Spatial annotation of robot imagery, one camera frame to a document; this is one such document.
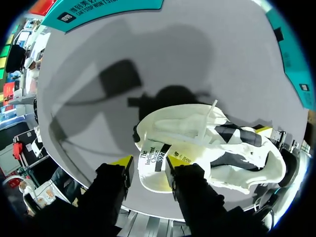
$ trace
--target teal sign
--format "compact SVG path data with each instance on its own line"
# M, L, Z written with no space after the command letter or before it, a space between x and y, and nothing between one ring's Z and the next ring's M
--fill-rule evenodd
M42 24L68 32L94 19L134 10L160 9L163 0L59 0Z
M270 10L266 16L272 25L281 50L285 74L292 82L303 106L315 110L312 75L294 33L277 10Z

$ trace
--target red sign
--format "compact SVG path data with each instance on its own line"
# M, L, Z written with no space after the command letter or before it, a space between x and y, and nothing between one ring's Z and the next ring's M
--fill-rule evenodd
M57 0L38 0L31 8L30 13L35 15L46 16L48 11Z
M13 172L10 173L7 177L10 177L10 176L12 176L12 175L17 175L17 173L16 173L15 171L13 171ZM9 181L8 181L8 184L9 184L9 186L10 186L11 188L14 189L15 187L19 186L20 182L21 182L21 179L19 179L19 178L14 178L14 179L9 180Z
M7 105L13 99L14 82L9 82L3 86L3 105Z

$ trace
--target black stripe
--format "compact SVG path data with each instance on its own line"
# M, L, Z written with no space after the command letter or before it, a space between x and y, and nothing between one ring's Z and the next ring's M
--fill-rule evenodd
M162 167L162 162L164 159L166 159L166 154L169 151L169 148L171 145L164 144L162 146L162 149L159 152L159 155L157 157L156 166L155 166L155 172L160 172Z

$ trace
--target green sign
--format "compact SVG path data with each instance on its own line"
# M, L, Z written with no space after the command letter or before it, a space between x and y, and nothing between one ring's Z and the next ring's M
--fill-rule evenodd
M163 0L59 0L42 24L68 32L89 21L112 14L160 9Z

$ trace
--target gray table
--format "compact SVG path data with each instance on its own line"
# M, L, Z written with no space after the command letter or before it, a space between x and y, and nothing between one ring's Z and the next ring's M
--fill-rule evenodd
M104 99L100 72L122 59L133 61L143 86ZM59 165L89 186L103 162L133 154L137 164L132 133L138 111L127 99L172 84L207 91L211 96L204 102L217 99L240 126L261 123L303 140L307 110L283 72L264 11L250 0L166 0L159 11L117 14L67 34L52 30L39 75L43 143ZM254 189L249 195L216 190L231 209L252 205ZM183 219L172 195L143 188L137 171L123 205Z

